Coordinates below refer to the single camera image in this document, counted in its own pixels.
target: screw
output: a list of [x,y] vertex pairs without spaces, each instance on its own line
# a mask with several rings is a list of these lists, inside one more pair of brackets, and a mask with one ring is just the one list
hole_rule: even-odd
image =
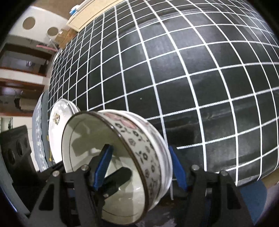
[[59,175],[59,171],[58,171],[58,170],[55,170],[55,171],[52,173],[52,175],[53,175],[54,177],[57,177],[57,176]]
[[198,165],[192,165],[192,170],[194,170],[194,171],[199,170],[199,166]]
[[88,170],[88,168],[89,168],[88,165],[83,165],[83,166],[81,167],[81,170],[85,171],[85,170]]
[[221,175],[225,177],[225,176],[227,176],[227,175],[228,175],[228,173],[227,173],[227,171],[226,171],[226,170],[221,170]]

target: wooden floor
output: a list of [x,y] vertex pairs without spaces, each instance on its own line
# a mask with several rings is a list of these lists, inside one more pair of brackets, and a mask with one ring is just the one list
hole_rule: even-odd
[[72,7],[80,5],[84,0],[37,0],[34,6],[43,8],[50,12],[56,13],[66,19],[70,19],[69,14]]

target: grid tablecloth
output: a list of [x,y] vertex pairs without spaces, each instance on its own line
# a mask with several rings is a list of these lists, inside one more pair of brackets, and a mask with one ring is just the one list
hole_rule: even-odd
[[60,98],[137,113],[185,158],[241,185],[278,167],[278,55],[246,1],[123,1],[58,56],[48,118]]

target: blue gripper pad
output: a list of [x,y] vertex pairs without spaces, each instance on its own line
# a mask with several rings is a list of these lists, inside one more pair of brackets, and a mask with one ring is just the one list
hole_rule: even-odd
[[106,151],[102,154],[98,166],[95,170],[95,177],[94,177],[94,189],[98,190],[99,187],[102,186],[104,179],[105,179],[105,174],[107,172],[107,168],[109,167],[109,163],[112,158],[112,153],[113,153],[113,146],[109,146]]
[[187,190],[186,173],[171,146],[169,146],[169,150],[170,150],[170,155],[172,157],[172,169],[176,177],[177,184],[184,191],[186,191]]

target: beige drawer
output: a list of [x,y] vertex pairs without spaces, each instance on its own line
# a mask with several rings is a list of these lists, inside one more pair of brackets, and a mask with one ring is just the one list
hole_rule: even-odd
[[86,3],[82,9],[71,16],[67,25],[79,32],[96,17],[122,1],[123,0],[91,0]]

